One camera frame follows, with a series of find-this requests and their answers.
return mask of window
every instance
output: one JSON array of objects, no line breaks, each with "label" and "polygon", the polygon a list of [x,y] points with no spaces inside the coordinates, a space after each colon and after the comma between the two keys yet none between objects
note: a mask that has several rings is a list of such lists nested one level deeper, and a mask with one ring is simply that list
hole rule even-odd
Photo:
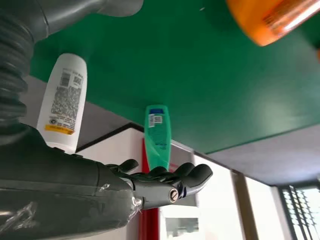
[{"label": "window", "polygon": [[207,164],[213,171],[207,185],[198,193],[199,224],[205,228],[205,239],[245,239],[230,170],[200,156],[194,158],[195,165]]},{"label": "window", "polygon": [[297,240],[320,240],[318,185],[290,185],[281,189],[291,231]]},{"label": "window", "polygon": [[245,181],[259,240],[291,239],[288,224],[282,222],[283,207],[277,208],[272,187],[248,177],[246,177]]}]

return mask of robotic arm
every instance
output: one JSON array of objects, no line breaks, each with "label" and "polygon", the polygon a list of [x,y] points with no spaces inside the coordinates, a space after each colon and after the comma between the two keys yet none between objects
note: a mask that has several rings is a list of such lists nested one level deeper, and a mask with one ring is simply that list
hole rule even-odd
[{"label": "robotic arm", "polygon": [[82,18],[131,16],[143,0],[6,0],[0,3],[0,238],[40,240],[87,237],[128,224],[141,209],[193,195],[213,174],[186,163],[174,173],[156,167],[128,172],[130,159],[103,165],[45,144],[19,122],[33,46]]}]

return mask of gray flexible hose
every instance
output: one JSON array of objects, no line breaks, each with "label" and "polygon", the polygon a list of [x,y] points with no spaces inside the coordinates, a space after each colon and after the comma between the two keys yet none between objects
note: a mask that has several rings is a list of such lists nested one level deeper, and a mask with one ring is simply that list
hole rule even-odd
[{"label": "gray flexible hose", "polygon": [[29,72],[34,43],[23,23],[0,13],[0,126],[8,127],[26,113],[19,96],[27,90],[23,77]]}]

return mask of metal grille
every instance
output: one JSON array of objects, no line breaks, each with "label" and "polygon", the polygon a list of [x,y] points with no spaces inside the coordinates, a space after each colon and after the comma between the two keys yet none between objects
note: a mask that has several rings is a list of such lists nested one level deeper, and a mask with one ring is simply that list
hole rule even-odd
[{"label": "metal grille", "polygon": [[317,186],[282,190],[295,239],[320,240],[320,191]]}]

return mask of yellow label stripe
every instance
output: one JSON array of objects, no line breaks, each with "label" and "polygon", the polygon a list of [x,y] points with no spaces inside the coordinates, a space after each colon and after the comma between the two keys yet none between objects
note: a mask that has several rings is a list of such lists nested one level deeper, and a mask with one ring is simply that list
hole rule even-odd
[{"label": "yellow label stripe", "polygon": [[45,125],[45,129],[46,131],[58,132],[58,133],[67,134],[67,135],[72,135],[75,132],[72,129],[66,128],[66,127],[50,125],[50,124]]}]

